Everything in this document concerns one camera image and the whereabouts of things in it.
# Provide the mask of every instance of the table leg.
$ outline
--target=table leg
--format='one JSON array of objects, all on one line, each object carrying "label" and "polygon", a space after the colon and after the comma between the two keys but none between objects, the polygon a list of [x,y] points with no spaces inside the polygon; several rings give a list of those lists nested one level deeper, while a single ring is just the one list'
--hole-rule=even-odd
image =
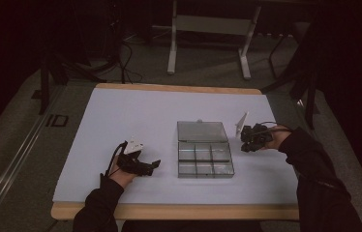
[{"label": "table leg", "polygon": [[253,19],[248,28],[247,40],[245,41],[244,46],[242,48],[239,48],[238,50],[239,60],[241,61],[241,69],[244,79],[251,78],[250,67],[248,66],[247,52],[248,52],[248,47],[250,46],[251,39],[253,38],[254,35],[254,31],[256,29],[256,23],[259,17],[260,9],[261,9],[260,6],[256,7]]},{"label": "table leg", "polygon": [[175,60],[177,57],[177,1],[172,1],[172,26],[171,26],[171,49],[169,51],[168,68],[166,72],[168,74],[175,73]]}]

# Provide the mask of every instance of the table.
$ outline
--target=table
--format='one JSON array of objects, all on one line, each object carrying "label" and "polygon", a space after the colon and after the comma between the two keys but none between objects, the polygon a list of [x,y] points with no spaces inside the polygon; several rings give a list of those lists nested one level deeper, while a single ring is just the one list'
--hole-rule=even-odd
[{"label": "table", "polygon": [[[114,97],[122,95],[127,98],[125,101],[120,99],[114,102],[107,97],[111,93]],[[202,104],[202,107],[185,110],[186,104],[175,104],[174,100],[194,100],[190,105]],[[51,215],[56,219],[73,219],[83,207],[85,196],[98,186],[99,173],[105,171],[118,142],[123,142],[123,137],[130,136],[135,129],[145,127],[147,131],[137,132],[137,137],[145,141],[140,160],[150,162],[159,157],[162,163],[151,177],[136,178],[126,188],[114,213],[116,219],[298,219],[295,195],[297,180],[293,168],[285,163],[285,155],[272,150],[260,151],[262,154],[239,151],[241,142],[234,137],[235,128],[232,122],[238,123],[243,116],[241,112],[246,111],[244,108],[247,106],[241,104],[246,101],[254,102],[251,106],[258,111],[264,111],[250,111],[250,120],[246,125],[263,119],[274,120],[267,99],[259,90],[99,84],[87,105],[57,184]],[[142,113],[127,117],[129,122],[119,118],[128,115],[135,108]],[[109,113],[115,113],[111,125],[104,121],[111,119]],[[157,115],[164,115],[157,120],[159,123],[154,121]],[[199,117],[198,115],[202,116],[204,121],[224,123],[235,168],[233,178],[180,180],[176,177],[176,120],[192,120]],[[140,124],[144,120],[149,124]],[[106,135],[113,131],[112,128],[120,132]],[[160,144],[154,144],[155,137],[160,138]],[[79,180],[72,178],[76,175],[82,176],[78,177]],[[178,191],[182,192],[176,199],[168,198],[171,194],[176,195]],[[246,192],[250,196],[243,197],[240,192]],[[248,203],[241,204],[243,200],[248,200]]]}]

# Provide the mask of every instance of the dark background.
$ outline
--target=dark background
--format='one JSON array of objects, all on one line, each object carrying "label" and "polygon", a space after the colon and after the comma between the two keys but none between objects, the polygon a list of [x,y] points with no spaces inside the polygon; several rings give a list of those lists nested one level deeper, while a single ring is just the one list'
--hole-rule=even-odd
[{"label": "dark background", "polygon": [[[185,1],[179,10],[251,17],[234,4],[217,7],[211,3],[203,12],[198,2]],[[106,1],[92,3],[91,7],[83,0],[0,0],[0,114],[21,83],[40,67],[43,44],[51,44],[81,63],[111,52],[100,47],[100,40],[114,36],[107,32]],[[317,49],[325,50],[318,89],[324,92],[362,165],[362,0],[330,3],[341,3],[341,7],[319,11],[314,36],[307,37],[301,46],[307,56],[314,56]],[[228,14],[226,7],[231,7]],[[302,7],[265,7],[256,30],[276,36],[293,20],[311,19],[313,12]],[[124,1],[121,13],[125,23],[148,40],[152,24],[170,25],[171,1]]]}]

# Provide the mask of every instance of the hand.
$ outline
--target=hand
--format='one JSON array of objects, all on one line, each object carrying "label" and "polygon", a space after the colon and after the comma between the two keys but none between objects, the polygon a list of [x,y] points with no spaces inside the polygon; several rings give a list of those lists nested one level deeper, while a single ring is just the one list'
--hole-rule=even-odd
[{"label": "hand", "polygon": [[114,158],[113,166],[108,173],[108,178],[115,181],[118,185],[125,189],[126,186],[136,177],[136,174],[131,174],[119,169],[117,166],[117,159],[118,156]]},{"label": "hand", "polygon": [[[287,129],[284,126],[275,126],[270,128],[270,130],[276,130],[276,129]],[[272,138],[273,140],[271,142],[265,143],[265,146],[261,148],[261,150],[265,149],[276,149],[278,150],[281,146],[281,143],[284,142],[284,140],[287,139],[287,137],[291,134],[289,131],[272,131]]]}]

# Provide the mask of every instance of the black cable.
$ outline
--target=black cable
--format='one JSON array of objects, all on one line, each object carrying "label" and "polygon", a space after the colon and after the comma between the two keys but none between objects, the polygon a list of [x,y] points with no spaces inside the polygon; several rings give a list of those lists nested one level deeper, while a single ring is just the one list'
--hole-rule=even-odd
[{"label": "black cable", "polygon": [[51,231],[51,230],[54,228],[54,226],[58,223],[58,221],[59,221],[59,220],[56,219],[56,220],[48,227],[48,229],[45,230],[45,232]]},{"label": "black cable", "polygon": [[108,177],[112,176],[112,174],[116,173],[118,170],[120,170],[120,168],[118,168],[117,170],[111,172],[111,173],[108,175]]},{"label": "black cable", "polygon": [[100,82],[100,83],[106,83],[104,79],[100,79],[97,76],[93,75],[86,69],[82,68],[81,66],[77,65],[76,63],[73,63],[69,61],[66,57],[64,57],[62,54],[57,53],[55,51],[52,52],[54,57],[59,60],[64,66],[68,66],[72,71],[77,72],[78,74],[86,77],[87,79],[93,81],[93,82]]},{"label": "black cable", "polygon": [[114,68],[117,65],[117,61],[114,61],[112,59],[107,59],[107,63],[97,66],[97,67],[90,67],[90,68],[86,68],[87,71],[91,72],[91,73],[99,73],[102,71],[106,71],[108,69]]},{"label": "black cable", "polygon": [[259,131],[259,132],[251,133],[251,136],[253,136],[253,135],[257,135],[257,134],[266,133],[266,132],[277,132],[277,131],[287,131],[287,132],[293,132],[293,130],[291,130],[291,129],[273,129],[273,130],[263,130],[263,131]]},{"label": "black cable", "polygon": [[281,123],[276,123],[276,122],[263,122],[263,123],[261,123],[261,124],[275,124],[275,125],[277,125],[277,126],[283,126],[283,127],[286,127],[286,128],[288,128],[288,129],[290,129],[290,127],[288,127],[287,125],[281,124]]},{"label": "black cable", "polygon": [[129,76],[128,73],[133,73],[133,74],[138,75],[138,76],[139,76],[139,80],[138,80],[137,82],[140,82],[140,81],[142,80],[142,78],[143,78],[143,75],[141,75],[141,74],[139,74],[139,73],[137,73],[137,72],[132,72],[132,71],[130,71],[129,69],[127,69],[127,66],[128,66],[128,64],[129,64],[129,62],[130,62],[130,60],[131,60],[131,57],[133,56],[133,50],[132,50],[132,48],[131,48],[128,44],[123,43],[123,45],[129,49],[130,55],[129,55],[129,57],[127,58],[127,61],[125,62],[125,64],[123,64],[123,62],[121,61],[121,59],[120,59],[120,61],[119,61],[119,65],[120,65],[120,68],[121,68],[121,82],[122,82],[123,84],[125,84],[126,77],[127,77],[127,79],[130,81],[130,83],[134,84],[133,81],[131,80],[131,78],[130,78],[130,76]]},{"label": "black cable", "polygon": [[118,145],[118,147],[115,149],[114,153],[112,154],[111,161],[109,162],[108,169],[106,170],[105,176],[108,176],[108,177],[109,177],[109,170],[111,170],[111,167],[112,167],[112,165],[113,165],[113,163],[114,163],[115,155],[117,154],[118,149],[120,149],[120,148],[121,148],[121,149],[124,149],[124,148],[126,147],[126,145],[127,145],[127,142],[121,143],[121,144]]}]

